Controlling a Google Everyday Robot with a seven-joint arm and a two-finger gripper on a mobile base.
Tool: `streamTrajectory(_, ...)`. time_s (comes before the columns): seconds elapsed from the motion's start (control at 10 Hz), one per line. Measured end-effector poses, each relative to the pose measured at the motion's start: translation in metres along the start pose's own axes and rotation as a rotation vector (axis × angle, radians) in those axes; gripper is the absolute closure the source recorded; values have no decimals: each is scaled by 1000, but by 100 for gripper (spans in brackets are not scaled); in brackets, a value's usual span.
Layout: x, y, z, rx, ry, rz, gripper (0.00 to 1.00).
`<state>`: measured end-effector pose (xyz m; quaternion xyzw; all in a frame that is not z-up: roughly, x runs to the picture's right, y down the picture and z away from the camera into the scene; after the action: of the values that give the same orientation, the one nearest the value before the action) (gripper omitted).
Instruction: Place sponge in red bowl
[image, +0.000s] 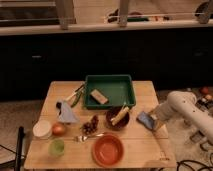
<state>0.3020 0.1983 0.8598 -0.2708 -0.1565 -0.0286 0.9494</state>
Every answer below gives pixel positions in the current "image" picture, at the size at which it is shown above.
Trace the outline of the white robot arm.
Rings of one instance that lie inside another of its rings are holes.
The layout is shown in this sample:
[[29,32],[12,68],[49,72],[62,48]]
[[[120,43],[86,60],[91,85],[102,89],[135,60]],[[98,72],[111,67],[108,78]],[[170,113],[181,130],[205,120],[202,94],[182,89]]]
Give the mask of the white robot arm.
[[157,105],[150,115],[154,115],[154,130],[161,128],[166,121],[176,114],[195,125],[213,144],[213,117],[196,106],[197,98],[192,92],[172,91],[167,99]]

